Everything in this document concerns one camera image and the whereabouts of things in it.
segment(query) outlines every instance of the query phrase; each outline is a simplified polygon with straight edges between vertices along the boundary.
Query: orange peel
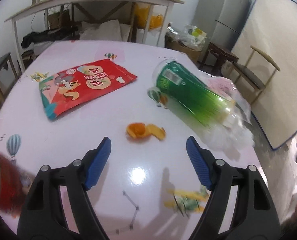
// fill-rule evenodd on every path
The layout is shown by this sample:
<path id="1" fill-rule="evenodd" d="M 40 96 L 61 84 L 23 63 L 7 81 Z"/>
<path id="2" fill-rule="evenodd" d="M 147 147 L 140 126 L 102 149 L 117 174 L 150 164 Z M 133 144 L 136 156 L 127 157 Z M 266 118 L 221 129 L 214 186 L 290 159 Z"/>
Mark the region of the orange peel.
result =
<path id="1" fill-rule="evenodd" d="M 151 135 L 144 123 L 132 123 L 127 126 L 127 133 L 133 139 L 145 138 Z"/>
<path id="2" fill-rule="evenodd" d="M 146 130 L 152 135 L 154 135 L 159 140 L 164 140 L 166 136 L 166 132 L 163 128 L 159 128 L 154 124 L 148 124 L 146 126 Z"/>

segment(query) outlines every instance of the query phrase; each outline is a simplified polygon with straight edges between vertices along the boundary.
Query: metal screw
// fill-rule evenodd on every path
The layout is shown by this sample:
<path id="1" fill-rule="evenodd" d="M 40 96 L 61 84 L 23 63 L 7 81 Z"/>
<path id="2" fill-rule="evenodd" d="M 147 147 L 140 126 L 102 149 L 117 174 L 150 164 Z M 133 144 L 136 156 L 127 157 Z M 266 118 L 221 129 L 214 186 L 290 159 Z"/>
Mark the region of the metal screw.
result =
<path id="1" fill-rule="evenodd" d="M 80 166 L 82 164 L 82 161 L 81 160 L 75 160 L 73 161 L 73 166 Z"/>
<path id="2" fill-rule="evenodd" d="M 43 165 L 41 167 L 41 171 L 47 171 L 48 170 L 48 165 Z"/>
<path id="3" fill-rule="evenodd" d="M 216 160 L 216 164 L 218 166 L 224 166 L 225 162 L 222 159 L 218 159 L 218 160 Z"/>
<path id="4" fill-rule="evenodd" d="M 250 171 L 256 171 L 256 170 L 257 170 L 256 167 L 255 167 L 254 165 L 250 165 L 250 166 L 249 166 L 249 169 L 250 169 Z"/>

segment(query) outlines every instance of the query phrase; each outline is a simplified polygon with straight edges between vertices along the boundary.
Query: blue gripper pad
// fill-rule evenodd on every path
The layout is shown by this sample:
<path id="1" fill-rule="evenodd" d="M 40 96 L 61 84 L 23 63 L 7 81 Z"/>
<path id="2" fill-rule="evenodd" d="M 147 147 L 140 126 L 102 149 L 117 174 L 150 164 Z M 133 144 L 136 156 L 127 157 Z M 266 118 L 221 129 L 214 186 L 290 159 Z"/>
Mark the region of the blue gripper pad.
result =
<path id="1" fill-rule="evenodd" d="M 207 162 L 201 155 L 202 149 L 199 147 L 198 143 L 195 141 L 194 137 L 191 136 L 186 141 L 186 151 L 191 159 L 191 163 L 195 169 L 195 172 L 201 182 L 208 190 L 212 188 L 212 181 L 210 179 L 210 168 Z"/>
<path id="2" fill-rule="evenodd" d="M 103 168 L 111 153 L 111 146 L 111 140 L 105 137 L 98 148 L 95 150 L 97 151 L 95 158 L 86 171 L 87 176 L 84 185 L 86 186 L 87 190 L 90 190 L 91 187 L 97 184 Z"/>

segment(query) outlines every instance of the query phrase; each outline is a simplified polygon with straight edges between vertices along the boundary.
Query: red snack bag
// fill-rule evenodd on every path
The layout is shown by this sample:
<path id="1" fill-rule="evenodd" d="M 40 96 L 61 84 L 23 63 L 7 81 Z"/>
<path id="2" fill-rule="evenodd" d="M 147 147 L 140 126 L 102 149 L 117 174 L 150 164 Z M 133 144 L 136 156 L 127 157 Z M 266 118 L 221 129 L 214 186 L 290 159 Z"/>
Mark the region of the red snack bag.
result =
<path id="1" fill-rule="evenodd" d="M 134 81 L 137 76 L 109 59 L 59 72 L 39 83 L 49 119 L 81 103 L 98 98 Z"/>

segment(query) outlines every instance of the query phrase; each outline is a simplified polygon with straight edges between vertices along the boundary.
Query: barcode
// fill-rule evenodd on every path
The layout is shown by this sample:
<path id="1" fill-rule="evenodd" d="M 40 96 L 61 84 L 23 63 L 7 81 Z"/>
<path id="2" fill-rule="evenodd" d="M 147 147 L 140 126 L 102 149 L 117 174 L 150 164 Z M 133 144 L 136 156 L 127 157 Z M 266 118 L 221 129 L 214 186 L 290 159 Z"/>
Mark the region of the barcode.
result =
<path id="1" fill-rule="evenodd" d="M 169 81 L 173 82 L 177 86 L 182 82 L 182 79 L 168 68 L 164 70 L 162 76 L 167 78 Z"/>

